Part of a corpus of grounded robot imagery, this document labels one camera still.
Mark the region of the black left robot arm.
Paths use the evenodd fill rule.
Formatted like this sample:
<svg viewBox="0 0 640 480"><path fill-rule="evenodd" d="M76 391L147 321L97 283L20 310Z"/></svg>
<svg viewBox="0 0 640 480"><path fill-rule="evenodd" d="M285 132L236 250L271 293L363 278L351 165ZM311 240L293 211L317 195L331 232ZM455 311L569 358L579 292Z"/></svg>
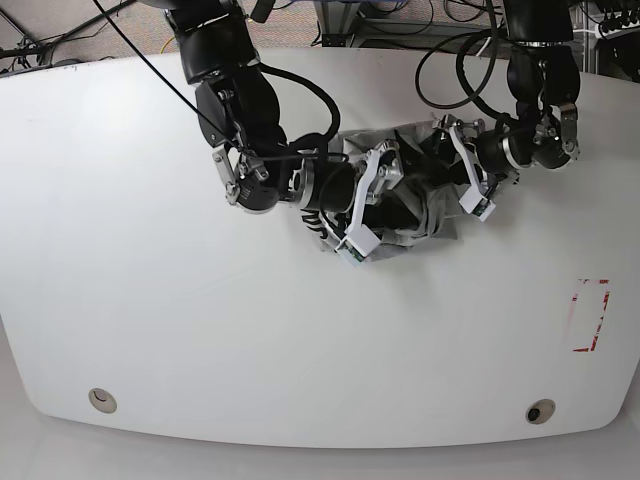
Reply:
<svg viewBox="0 0 640 480"><path fill-rule="evenodd" d="M523 169L538 164L557 170L579 157L577 99L581 79L569 45L573 28L567 2L505 1L500 9L486 2L485 9L488 28L465 35L456 54L456 76L465 98L443 104L424 93L418 96L438 110L474 104L494 119L493 129L470 142L461 139L459 126L448 129L472 189L488 201L504 181ZM489 64L479 86L472 87L465 57L483 39L491 48ZM514 115L493 109L482 97L502 42L510 46L507 86L516 101Z"/></svg>

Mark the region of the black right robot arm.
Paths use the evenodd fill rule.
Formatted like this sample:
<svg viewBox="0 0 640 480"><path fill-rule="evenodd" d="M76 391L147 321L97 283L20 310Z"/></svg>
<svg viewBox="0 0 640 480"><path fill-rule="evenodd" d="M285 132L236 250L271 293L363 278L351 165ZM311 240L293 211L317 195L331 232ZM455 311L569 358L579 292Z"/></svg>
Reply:
<svg viewBox="0 0 640 480"><path fill-rule="evenodd" d="M363 189L361 222L388 239L417 219L402 199L400 184L376 178L365 185L366 161L399 165L397 130L343 131L333 98L317 84L264 64L247 22L268 18L273 4L260 1L247 14L238 1L157 1L178 43L186 81L194 86L195 112L203 136L225 160L239 154L236 166L223 163L221 176L229 203L265 213L279 203L295 206L307 227L322 238L342 237L356 218L357 191ZM330 124L289 140L281 126L278 96L269 76L311 91L329 109Z"/></svg>

